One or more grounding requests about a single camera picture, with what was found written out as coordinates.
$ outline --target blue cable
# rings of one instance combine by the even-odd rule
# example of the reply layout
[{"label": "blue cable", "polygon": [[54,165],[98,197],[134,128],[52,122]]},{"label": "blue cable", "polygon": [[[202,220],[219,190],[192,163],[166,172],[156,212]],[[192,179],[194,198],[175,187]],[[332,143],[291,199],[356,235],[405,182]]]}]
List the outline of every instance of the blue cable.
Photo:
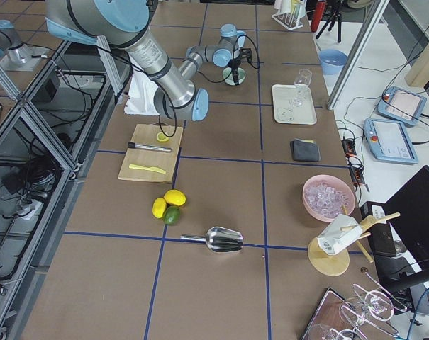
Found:
[{"label": "blue cable", "polygon": [[411,329],[413,328],[414,322],[416,320],[416,315],[418,314],[420,302],[427,295],[428,291],[429,291],[429,288],[425,289],[424,293],[420,296],[418,304],[416,305],[416,308],[414,309],[414,315],[413,315],[413,319],[411,319],[410,328],[408,329],[408,334],[406,335],[406,339],[403,339],[403,340],[410,340]]}]

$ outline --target wooden cutting board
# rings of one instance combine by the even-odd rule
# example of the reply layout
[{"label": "wooden cutting board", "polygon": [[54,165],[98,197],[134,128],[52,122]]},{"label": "wooden cutting board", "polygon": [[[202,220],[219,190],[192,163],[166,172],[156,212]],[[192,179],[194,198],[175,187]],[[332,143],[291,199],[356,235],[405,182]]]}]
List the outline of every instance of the wooden cutting board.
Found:
[{"label": "wooden cutting board", "polygon": [[[162,126],[167,135],[174,131],[173,126]],[[170,147],[172,152],[158,152],[142,149],[128,149],[121,165],[118,179],[126,181],[144,181],[171,183],[173,179],[174,168],[177,163],[179,144],[183,133],[182,127],[177,127],[174,136],[167,142],[158,142],[156,135],[160,131],[159,125],[137,124],[130,141],[136,144],[154,145],[158,147]],[[129,164],[142,166],[157,166],[165,170],[166,174],[160,174],[153,171],[129,169]]]}]

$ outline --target yellow knife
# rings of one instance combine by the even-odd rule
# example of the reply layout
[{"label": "yellow knife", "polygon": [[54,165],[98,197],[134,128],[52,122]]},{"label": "yellow knife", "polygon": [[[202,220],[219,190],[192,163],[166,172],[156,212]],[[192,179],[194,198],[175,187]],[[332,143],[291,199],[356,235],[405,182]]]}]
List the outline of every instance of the yellow knife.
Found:
[{"label": "yellow knife", "polygon": [[129,169],[147,170],[147,171],[158,172],[159,174],[167,173],[164,169],[158,168],[157,166],[143,166],[143,165],[137,165],[137,164],[129,164]]}]

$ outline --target metal scoop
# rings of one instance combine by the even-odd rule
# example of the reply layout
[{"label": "metal scoop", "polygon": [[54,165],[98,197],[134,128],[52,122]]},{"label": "metal scoop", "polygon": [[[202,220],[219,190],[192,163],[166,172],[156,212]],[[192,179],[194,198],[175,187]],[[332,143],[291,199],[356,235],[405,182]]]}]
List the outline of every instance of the metal scoop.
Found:
[{"label": "metal scoop", "polygon": [[189,241],[205,241],[206,246],[216,253],[240,251],[243,248],[243,236],[240,232],[223,227],[212,227],[206,237],[181,235],[181,239]]}]

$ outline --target black monitor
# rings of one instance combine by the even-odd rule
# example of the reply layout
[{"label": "black monitor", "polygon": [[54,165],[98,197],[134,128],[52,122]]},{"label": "black monitor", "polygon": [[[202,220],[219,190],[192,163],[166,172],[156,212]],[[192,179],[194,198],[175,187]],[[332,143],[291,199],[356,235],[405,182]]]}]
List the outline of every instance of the black monitor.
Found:
[{"label": "black monitor", "polygon": [[380,281],[393,293],[429,281],[429,166],[410,178],[383,209],[386,215],[401,214],[390,222],[422,271]]}]

